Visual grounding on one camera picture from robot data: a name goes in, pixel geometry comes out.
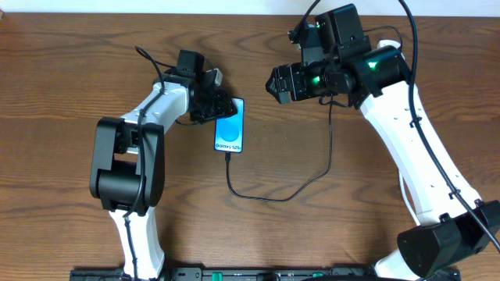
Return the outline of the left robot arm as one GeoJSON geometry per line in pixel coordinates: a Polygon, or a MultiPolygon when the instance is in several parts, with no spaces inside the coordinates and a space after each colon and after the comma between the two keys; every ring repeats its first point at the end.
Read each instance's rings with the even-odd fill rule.
{"type": "Polygon", "coordinates": [[[157,280],[165,261],[155,208],[165,186],[166,133],[184,114],[197,126],[233,116],[237,109],[222,87],[223,74],[204,55],[182,50],[171,66],[141,47],[135,50],[152,63],[157,77],[136,108],[98,121],[89,189],[118,229],[122,277],[157,280]]]}

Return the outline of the blue Galaxy smartphone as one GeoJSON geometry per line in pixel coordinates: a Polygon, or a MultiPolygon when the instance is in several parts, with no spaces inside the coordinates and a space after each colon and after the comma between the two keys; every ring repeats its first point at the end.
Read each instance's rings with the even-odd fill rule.
{"type": "Polygon", "coordinates": [[[233,98],[237,113],[216,121],[214,149],[216,151],[242,153],[244,143],[245,101],[233,98]]]}

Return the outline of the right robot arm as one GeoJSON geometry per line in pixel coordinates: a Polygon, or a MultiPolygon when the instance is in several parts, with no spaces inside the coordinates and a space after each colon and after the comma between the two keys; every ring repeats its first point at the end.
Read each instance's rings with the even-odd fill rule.
{"type": "Polygon", "coordinates": [[[499,203],[484,201],[452,161],[420,100],[416,64],[402,42],[372,45],[354,5],[300,20],[288,34],[300,62],[273,69],[266,90],[281,104],[346,94],[381,137],[416,225],[374,266],[383,279],[424,280],[497,245],[499,203]]]}

